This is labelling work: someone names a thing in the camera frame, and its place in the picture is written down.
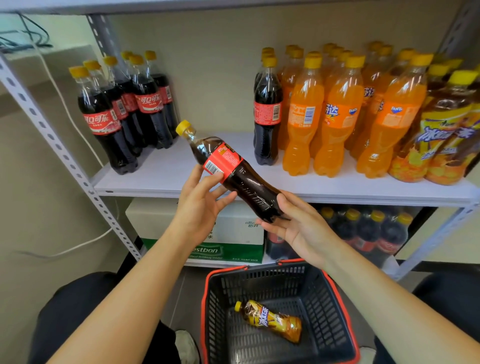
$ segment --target floor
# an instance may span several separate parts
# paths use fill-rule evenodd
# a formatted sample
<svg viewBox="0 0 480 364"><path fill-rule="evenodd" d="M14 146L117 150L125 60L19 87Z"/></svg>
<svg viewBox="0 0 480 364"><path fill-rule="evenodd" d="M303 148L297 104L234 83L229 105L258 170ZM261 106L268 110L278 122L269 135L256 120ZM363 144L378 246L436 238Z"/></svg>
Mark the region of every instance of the floor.
<svg viewBox="0 0 480 364"><path fill-rule="evenodd" d="M205 278L212 269L184 267L162 315L162 322L174 330L187 330L200 347L201 302L205 289ZM400 284L412 291L429 273L410 272ZM350 314L353 330L359 346L373 345L373 331L368 326L348 297L342 293L344 304Z"/></svg>

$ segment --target white shoe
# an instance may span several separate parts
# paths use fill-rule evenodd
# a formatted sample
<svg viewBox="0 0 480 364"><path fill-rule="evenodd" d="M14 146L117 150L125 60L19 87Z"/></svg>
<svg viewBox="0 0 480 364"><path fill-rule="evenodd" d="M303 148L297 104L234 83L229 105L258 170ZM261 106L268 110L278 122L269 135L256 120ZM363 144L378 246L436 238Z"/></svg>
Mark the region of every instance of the white shoe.
<svg viewBox="0 0 480 364"><path fill-rule="evenodd" d="M197 346L188 331L177 330L175 335L175 346L179 351L181 364L200 364Z"/></svg>
<svg viewBox="0 0 480 364"><path fill-rule="evenodd" d="M360 361L358 364L372 364L376 354L377 350L362 346L360 348Z"/></svg>

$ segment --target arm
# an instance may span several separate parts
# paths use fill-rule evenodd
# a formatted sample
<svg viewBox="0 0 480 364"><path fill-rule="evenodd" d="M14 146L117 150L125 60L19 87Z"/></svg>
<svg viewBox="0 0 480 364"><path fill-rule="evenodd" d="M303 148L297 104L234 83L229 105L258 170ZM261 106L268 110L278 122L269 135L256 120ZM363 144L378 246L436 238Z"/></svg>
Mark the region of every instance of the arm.
<svg viewBox="0 0 480 364"><path fill-rule="evenodd" d="M172 223L49 360L49 364L141 363L165 303L194 247L205 240L216 216L236 193L209 190L222 174L205 177L196 166L185 183Z"/></svg>
<svg viewBox="0 0 480 364"><path fill-rule="evenodd" d="M397 364L480 363L480 344L345 244L309 204L278 195L290 221L257 221L324 269L367 320Z"/></svg>

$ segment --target shopping basket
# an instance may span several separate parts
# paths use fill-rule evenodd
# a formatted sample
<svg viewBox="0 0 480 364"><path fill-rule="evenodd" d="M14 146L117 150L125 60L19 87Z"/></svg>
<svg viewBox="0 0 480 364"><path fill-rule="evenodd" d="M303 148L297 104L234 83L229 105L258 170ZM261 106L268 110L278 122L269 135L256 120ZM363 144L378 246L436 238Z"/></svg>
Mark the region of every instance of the shopping basket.
<svg viewBox="0 0 480 364"><path fill-rule="evenodd" d="M247 324L234 310L236 301L247 300L299 316L300 342ZM207 364L354 364L360 359L335 284L303 259L212 271L205 282L201 330Z"/></svg>

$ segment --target right hand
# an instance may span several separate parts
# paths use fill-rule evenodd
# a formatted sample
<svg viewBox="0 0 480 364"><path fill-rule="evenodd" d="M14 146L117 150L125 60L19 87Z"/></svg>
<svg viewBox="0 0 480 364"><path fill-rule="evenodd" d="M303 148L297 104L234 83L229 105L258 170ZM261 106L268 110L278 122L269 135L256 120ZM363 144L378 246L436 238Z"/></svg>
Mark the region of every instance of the right hand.
<svg viewBox="0 0 480 364"><path fill-rule="evenodd" d="M257 219L268 232L285 239L299 256L321 269L345 244L328 226L324 218L294 194L282 191L277 202L290 220L277 218L273 224Z"/></svg>

